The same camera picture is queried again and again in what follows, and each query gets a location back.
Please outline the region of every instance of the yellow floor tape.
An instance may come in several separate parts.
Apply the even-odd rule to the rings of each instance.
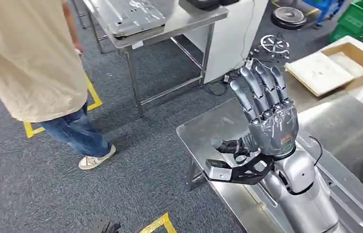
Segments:
[[[140,233],[152,233],[161,226],[164,226],[168,233],[177,233],[174,229],[173,224],[170,222],[170,219],[168,218],[168,212],[163,214],[163,216],[157,218],[150,225],[146,226],[144,229],[140,231]]]
[[[318,12],[318,11],[319,11],[319,9],[314,8],[313,10],[311,10],[311,11],[307,12],[306,16],[309,16],[309,15],[311,15],[311,14],[313,14],[313,13]]]
[[[279,6],[277,3],[278,3],[279,0],[272,0],[272,4],[276,7],[281,7]]]
[[[90,92],[90,95],[91,95],[92,99],[94,100],[94,103],[89,105],[87,107],[87,109],[92,110],[92,109],[100,106],[102,104],[102,102],[101,102],[100,97],[98,97],[97,92],[95,92],[95,89],[94,89],[90,79],[87,76],[86,76],[86,82],[87,82],[88,91]],[[23,122],[23,124],[24,124],[25,134],[27,135],[27,138],[30,138],[30,137],[36,135],[37,133],[44,131],[44,128],[42,128],[42,127],[33,129],[30,122]]]

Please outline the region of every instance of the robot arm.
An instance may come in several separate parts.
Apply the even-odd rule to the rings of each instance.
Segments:
[[[210,172],[207,176],[209,179],[224,182],[256,184],[267,176],[270,170],[277,167],[288,179],[285,183],[293,188],[294,192],[299,192],[314,180],[313,167],[309,163],[300,163],[300,169],[312,170],[304,172],[303,181],[300,181],[292,170],[288,170],[289,163],[278,162],[281,158],[294,154],[298,132],[297,111],[293,101],[287,97],[286,85],[278,68],[273,67],[267,71],[264,67],[257,66],[255,70],[259,79],[248,68],[240,69],[252,91],[250,99],[237,81],[230,83],[249,122],[250,133],[237,140],[213,141],[212,145],[221,153],[234,154],[235,159],[243,155],[249,157],[250,152],[257,150],[260,150],[260,154],[239,167],[230,167],[224,161],[208,160],[206,165]],[[290,161],[301,161],[296,154]],[[223,174],[223,179],[220,179],[219,173]]]
[[[311,156],[298,148],[297,111],[287,96],[286,84],[277,67],[247,69],[240,72],[252,91],[247,98],[236,81],[230,83],[242,105],[250,133],[231,141],[214,141],[221,153],[250,157],[241,166],[231,167],[220,160],[206,160],[210,180],[257,184],[275,199],[296,233],[324,233],[338,228],[338,216],[329,198],[329,190]]]

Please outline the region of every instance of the metal table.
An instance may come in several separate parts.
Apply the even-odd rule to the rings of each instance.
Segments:
[[[343,197],[343,202],[348,203],[355,199],[363,204],[363,104],[350,95],[342,95],[302,112],[299,114],[299,121],[302,126],[299,137],[308,132],[314,135],[325,149],[319,166],[330,172],[331,176],[354,197]],[[205,169],[206,159],[226,160],[212,148],[212,138],[229,140],[247,132],[247,120],[236,99],[180,125],[177,134],[183,141],[186,152],[191,156],[187,175],[189,188],[193,184],[196,168],[200,172]],[[261,197],[257,185],[210,181],[209,184],[247,232],[292,232],[288,223],[282,224],[280,216],[272,214],[271,203]],[[344,224],[357,225],[357,219],[352,220],[342,210],[336,210],[345,221]],[[362,213],[357,216],[363,220]]]
[[[226,18],[228,13],[228,10],[223,7],[209,12],[202,11],[188,3],[186,0],[150,0],[154,7],[157,8],[166,18],[165,26],[137,33],[125,38],[117,39],[116,37],[114,37],[111,30],[109,29],[109,25],[114,25],[116,21],[112,17],[113,9],[108,6],[106,0],[83,0],[83,2],[86,5],[87,14],[90,21],[90,27],[92,28],[94,36],[97,40],[97,46],[99,51],[104,52],[100,41],[109,38],[111,42],[113,42],[114,46],[118,49],[119,53],[125,54],[127,59],[129,76],[134,91],[134,98],[136,100],[138,113],[140,115],[142,115],[143,113],[143,105],[154,101],[164,95],[167,95],[177,89],[180,89],[190,83],[193,83],[195,81],[201,82],[201,80],[204,79],[206,75],[211,39],[213,36],[214,22]],[[109,0],[109,3],[114,5],[114,0]],[[104,32],[106,33],[105,36],[99,37],[97,35],[91,15],[93,15],[97,19],[98,23],[101,25]],[[202,62],[198,62],[173,37],[206,25],[209,26],[207,45],[204,51]],[[148,46],[166,39],[171,39],[190,59],[192,59],[193,62],[201,69],[201,73],[198,77],[192,78],[182,84],[163,91],[157,95],[151,96],[145,100],[141,100],[138,91],[137,77],[134,69],[136,64],[133,59],[133,50],[137,48],[137,46],[134,45],[139,45],[142,42],[143,46]]]

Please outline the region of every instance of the beige shirt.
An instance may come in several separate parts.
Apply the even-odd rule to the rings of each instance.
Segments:
[[[18,120],[62,117],[87,100],[62,3],[0,0],[0,99]]]

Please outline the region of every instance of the electrical cord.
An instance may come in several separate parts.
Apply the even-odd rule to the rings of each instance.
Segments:
[[[265,68],[267,68],[267,69],[271,69],[271,67],[266,66],[266,65],[265,65],[265,64],[263,64],[263,63],[262,63],[259,59],[255,58],[255,57],[253,57],[252,59],[256,60],[258,63],[260,63],[260,65],[264,66]]]
[[[250,21],[248,22],[247,24],[247,27],[246,27],[246,32],[244,33],[244,36],[243,36],[243,44],[242,44],[242,52],[240,53],[240,57],[242,57],[242,61],[243,60],[246,60],[246,58],[243,57],[243,52],[244,52],[244,49],[245,49],[245,39],[247,37],[247,33],[248,33],[248,28],[250,27],[250,24],[251,22],[253,21],[253,18],[254,18],[254,9],[256,7],[256,3],[255,1],[253,0],[253,8],[251,9],[251,18],[250,18]]]
[[[211,87],[216,85],[216,84],[220,84],[223,87],[223,90],[220,93],[216,93],[211,89]],[[212,94],[214,96],[222,96],[227,92],[227,85],[222,80],[219,80],[219,81],[214,82],[214,83],[208,83],[207,85],[203,86],[203,89],[207,93]]]
[[[240,52],[240,57],[242,58],[235,66],[234,66],[234,68],[237,66],[237,65],[239,65],[241,62],[243,62],[243,61],[248,61],[248,55],[244,58],[243,57],[243,52],[244,52],[244,50],[245,50],[245,39],[247,38],[247,33],[248,33],[248,29],[249,29],[249,27],[250,27],[250,25],[251,25],[251,22],[253,21],[253,18],[254,18],[254,9],[256,8],[256,3],[255,3],[255,1],[254,0],[252,0],[252,2],[253,2],[253,8],[251,9],[251,17],[250,17],[250,20],[249,20],[249,22],[247,23],[247,26],[246,26],[246,31],[245,31],[245,33],[244,33],[244,36],[243,36],[243,41],[242,41],[242,51]],[[241,67],[239,67],[239,68],[236,68],[236,69],[232,69],[232,70],[230,70],[229,72],[227,72],[226,73],[226,75],[228,75],[229,76],[229,79],[230,80],[235,80],[236,78],[238,78],[240,75],[237,73],[237,71],[240,69]],[[236,73],[236,77],[232,77],[231,76],[231,74],[232,73]],[[216,92],[214,92],[214,90],[212,90],[211,89],[211,87],[212,86],[214,86],[214,85],[216,85],[216,84],[220,84],[222,87],[223,87],[223,90],[220,92],[220,93],[216,93]],[[227,92],[227,89],[228,89],[228,87],[227,87],[227,83],[225,83],[223,80],[219,80],[219,81],[217,81],[217,82],[214,82],[214,83],[208,83],[207,85],[205,85],[205,86],[203,86],[202,87],[207,93],[209,93],[209,94],[211,94],[211,95],[214,95],[214,96],[222,96],[222,95],[224,95],[226,92]]]
[[[313,140],[314,140],[317,144],[319,144],[319,146],[320,146],[320,155],[319,155],[319,157],[317,158],[316,162],[314,162],[314,166],[316,166],[316,165],[317,165],[317,163],[319,162],[320,158],[321,158],[321,157],[322,157],[322,155],[323,155],[323,147],[322,147],[322,144],[320,144],[319,140],[317,140],[315,137],[310,136],[310,138],[311,138],[311,139],[313,139]]]

